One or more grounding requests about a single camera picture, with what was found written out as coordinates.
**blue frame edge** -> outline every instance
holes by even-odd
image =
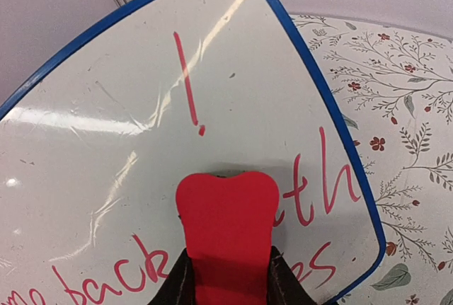
[[[85,32],[80,34],[77,38],[73,39],[68,45],[61,49],[57,54],[55,54],[51,59],[45,62],[35,73],[33,73],[6,101],[0,106],[0,120],[2,120],[6,114],[29,92],[31,91],[38,83],[40,83],[53,69],[58,67],[64,60],[74,54],[77,50],[82,48],[85,44],[90,42],[96,36],[100,35],[103,31],[109,29],[112,25],[121,21],[123,18],[127,17],[131,13],[135,12],[139,8],[145,6],[146,4],[151,3],[154,0],[132,0],[128,4],[120,7],[116,11],[113,11],[111,14],[97,22],[95,25],[91,26]],[[346,287],[343,291],[339,292],[335,297],[327,301],[326,304],[332,304],[335,301],[339,300],[345,294],[354,289],[358,284],[364,281],[369,277],[379,266],[382,259],[384,258],[386,240],[384,235],[384,230],[382,228],[381,220],[379,218],[379,213],[377,207],[374,203],[373,194],[368,183],[367,176],[365,175],[365,170],[362,166],[362,162],[355,148],[354,142],[346,123],[343,119],[343,115],[340,112],[340,109],[335,102],[335,99],[331,93],[326,80],[321,73],[318,65],[316,64],[313,56],[311,55],[309,48],[306,46],[305,41],[302,39],[299,31],[297,31],[296,26],[293,24],[290,16],[286,12],[283,5],[279,0],[266,0],[275,15],[277,16],[282,27],[285,29],[288,37],[290,38],[292,44],[297,49],[302,61],[307,67],[321,97],[329,111],[329,114],[332,117],[333,123],[340,135],[343,146],[345,147],[348,158],[350,159],[352,169],[357,176],[358,183],[363,192],[363,197],[367,204],[368,212],[372,219],[372,224],[374,231],[377,235],[377,240],[379,244],[379,254],[376,261],[373,263],[370,269],[366,271],[359,279],[355,280],[352,284]]]

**gray leaf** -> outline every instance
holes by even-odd
[[[409,282],[411,282],[411,274],[408,271],[408,267],[400,263],[393,266],[380,282],[371,286],[377,291],[384,291],[394,287],[406,286]]]
[[[356,123],[356,121],[351,120],[349,117],[347,117],[347,116],[345,116],[343,114],[342,114],[342,116],[343,116],[343,119],[344,119],[344,121],[345,121],[345,123],[346,123],[346,125],[348,127],[353,127],[353,128],[355,128],[357,130],[359,129],[359,125]]]
[[[351,30],[357,30],[357,27],[349,22],[345,22],[346,26]]]
[[[413,111],[415,110],[415,107],[412,102],[412,95],[404,96],[404,105],[406,106],[406,108],[408,108],[409,113],[412,115],[412,117],[414,117]]]
[[[424,79],[423,77],[411,77],[408,82],[414,82],[414,83],[417,83],[417,82],[424,82],[424,81],[427,81],[427,79]]]
[[[448,292],[445,297],[440,301],[440,305],[452,305],[453,304],[453,289]]]

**floral pattern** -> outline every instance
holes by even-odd
[[[340,303],[453,299],[453,219],[442,216],[453,208],[452,41],[320,16],[292,20],[343,113],[387,239],[381,266]]]

